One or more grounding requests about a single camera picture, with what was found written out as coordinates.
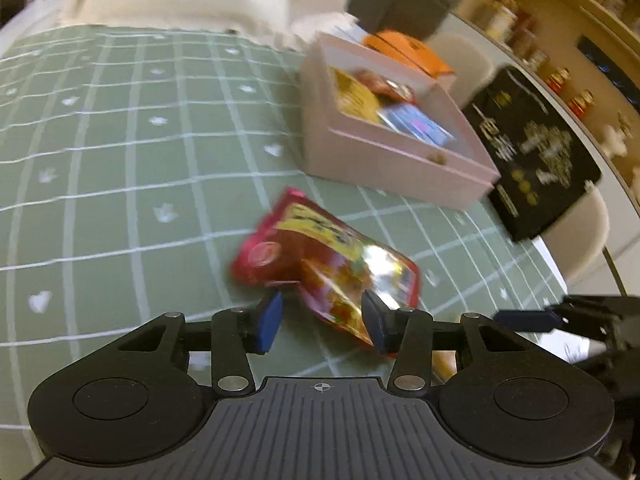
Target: orange bag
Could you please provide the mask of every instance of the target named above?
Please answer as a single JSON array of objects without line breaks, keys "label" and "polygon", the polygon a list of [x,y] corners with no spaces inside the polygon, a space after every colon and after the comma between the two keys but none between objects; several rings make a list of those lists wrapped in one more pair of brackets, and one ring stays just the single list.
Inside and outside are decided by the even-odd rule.
[{"label": "orange bag", "polygon": [[434,79],[454,74],[449,65],[423,42],[401,32],[384,30],[370,34],[362,44]]}]

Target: blue snack package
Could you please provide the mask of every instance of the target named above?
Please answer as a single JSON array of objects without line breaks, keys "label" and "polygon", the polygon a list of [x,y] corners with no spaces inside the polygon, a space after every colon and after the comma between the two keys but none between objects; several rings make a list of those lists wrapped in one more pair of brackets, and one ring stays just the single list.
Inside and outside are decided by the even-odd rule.
[{"label": "blue snack package", "polygon": [[405,103],[383,108],[378,111],[378,115],[392,130],[412,135],[429,144],[444,146],[455,139],[453,135],[428,118],[415,105]]}]

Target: black bag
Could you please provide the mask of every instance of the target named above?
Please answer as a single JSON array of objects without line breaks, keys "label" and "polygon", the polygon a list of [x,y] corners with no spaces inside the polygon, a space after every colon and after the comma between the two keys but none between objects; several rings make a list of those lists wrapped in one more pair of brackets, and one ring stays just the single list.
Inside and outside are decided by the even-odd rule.
[{"label": "black bag", "polygon": [[516,67],[504,67],[464,114],[500,180],[489,199],[514,241],[535,238],[602,173],[548,99]]}]

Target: open storage box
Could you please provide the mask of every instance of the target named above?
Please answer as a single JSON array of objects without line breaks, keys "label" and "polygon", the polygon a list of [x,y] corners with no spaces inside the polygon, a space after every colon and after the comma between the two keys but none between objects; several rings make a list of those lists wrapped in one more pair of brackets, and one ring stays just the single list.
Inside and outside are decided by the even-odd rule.
[{"label": "open storage box", "polygon": [[[411,86],[418,107],[456,137],[441,148],[338,110],[331,67],[369,69]],[[464,210],[500,174],[462,112],[435,79],[366,47],[323,34],[300,70],[305,171]]]}]

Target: green checkered tablecloth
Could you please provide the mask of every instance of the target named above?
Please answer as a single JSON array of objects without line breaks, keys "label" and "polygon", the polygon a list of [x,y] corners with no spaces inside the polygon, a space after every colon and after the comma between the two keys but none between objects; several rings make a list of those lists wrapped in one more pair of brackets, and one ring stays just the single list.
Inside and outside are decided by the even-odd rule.
[{"label": "green checkered tablecloth", "polygon": [[[539,308],[562,289],[487,202],[465,213],[305,176],[302,57],[235,36],[70,27],[0,61],[0,477],[41,457],[26,405],[47,376],[166,311],[255,303],[229,263],[285,186],[414,259],[420,306]],[[267,374],[381,375],[388,360],[287,309]],[[206,354],[191,372],[207,382]]]}]

